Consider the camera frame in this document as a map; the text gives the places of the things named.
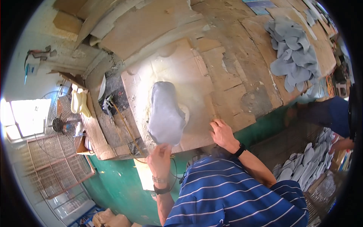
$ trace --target black cable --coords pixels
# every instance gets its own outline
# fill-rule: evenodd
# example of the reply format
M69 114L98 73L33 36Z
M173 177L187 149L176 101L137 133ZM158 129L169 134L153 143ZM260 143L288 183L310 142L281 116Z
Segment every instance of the black cable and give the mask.
M176 162L175 162L175 159L173 159L173 158L171 158L171 159L174 161L174 165L175 165L175 174L176 174L176 175L178 175L178 174L177 174L177 171L176 171ZM175 176L174 174L172 174L172 173L171 173L171 171L170 171L170 174L171 174L171 175L173 175L173 177L178 178L179 180L182 180L182 178L179 178L179 177Z
M176 169L176 162L175 162L175 160L173 158L172 158L172 160L174 161L174 165L175 165L175 175L178 175L178 171ZM174 177L175 177L175 181L174 181L173 185L171 186L170 191L173 189L173 187L174 187L174 185L176 183L176 179L178 178L177 176L174 176Z

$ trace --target hand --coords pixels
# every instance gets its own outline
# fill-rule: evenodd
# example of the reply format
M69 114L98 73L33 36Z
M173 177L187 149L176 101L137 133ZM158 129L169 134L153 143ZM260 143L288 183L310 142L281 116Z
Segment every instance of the hand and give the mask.
M333 144L329 150L329 154L332 154L337 149L337 143Z
M214 132L210 131L216 144L234 154L240 148L240 142L233 136L232 129L222 119L213 119L210 123Z
M156 178L165 179L169 178L170 171L170 155L171 145L163 143L157 145L154 151L147 156L146 162L152 172L152 175ZM154 183L158 189L166 188L166 183Z

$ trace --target wire rack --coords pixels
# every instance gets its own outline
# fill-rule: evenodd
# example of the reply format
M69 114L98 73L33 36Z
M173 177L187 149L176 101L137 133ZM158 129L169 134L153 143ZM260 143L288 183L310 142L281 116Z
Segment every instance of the wire rack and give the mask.
M276 164L284 164L292 153L303 153L309 142L315 144L321 131L322 127L297 122L281 133L251 146L251 152L272 171ZM328 170L303 193L309 211L309 227L318 226L330 211L344 179L344 174Z
M251 146L251 152L258 157L269 170L276 164L284 164L292 153L303 153L306 145L316 142L322 127L296 122L279 134Z
M333 207L346 178L344 172L326 171L304 193L309 210L309 227L318 226Z
M49 151L55 156L49 156L44 147L41 147L43 143L38 141L28 141L28 149L23 149L25 174L35 190L46 199L67 191L95 173L88 158L78 155L74 143L67 143L63 136L44 138L44 143L55 144L53 150Z

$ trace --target insole foam piece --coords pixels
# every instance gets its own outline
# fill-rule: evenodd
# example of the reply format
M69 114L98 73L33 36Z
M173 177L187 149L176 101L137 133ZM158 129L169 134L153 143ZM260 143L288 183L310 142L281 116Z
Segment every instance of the insole foam piece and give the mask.
M186 114L178 106L171 82L159 81L152 86L148 132L156 144L179 144L186 126Z

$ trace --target metal bracelet watch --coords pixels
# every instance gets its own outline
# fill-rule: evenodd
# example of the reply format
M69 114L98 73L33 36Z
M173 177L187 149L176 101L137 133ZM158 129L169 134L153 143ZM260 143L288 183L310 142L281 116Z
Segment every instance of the metal bracelet watch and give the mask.
M157 177L152 177L152 180L155 182L155 183L167 183L168 180L167 179L164 179L164 178L157 178Z
M238 158L245 150L246 150L246 145L240 143L240 148L236 151L236 153L234 153L234 156Z

